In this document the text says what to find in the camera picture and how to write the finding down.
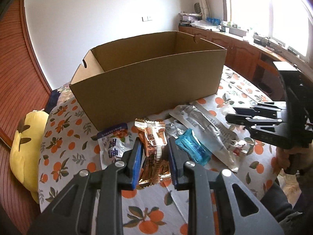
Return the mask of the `person's right hand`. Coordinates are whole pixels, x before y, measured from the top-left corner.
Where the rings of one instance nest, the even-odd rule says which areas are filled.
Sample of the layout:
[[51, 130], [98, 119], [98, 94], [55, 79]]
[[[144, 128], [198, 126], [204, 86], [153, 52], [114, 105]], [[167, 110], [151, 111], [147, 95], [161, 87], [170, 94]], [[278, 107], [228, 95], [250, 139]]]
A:
[[292, 149], [285, 150], [277, 147], [276, 158], [282, 169], [286, 170], [292, 166], [301, 171], [301, 178], [312, 180], [312, 143], [307, 148], [294, 146]]

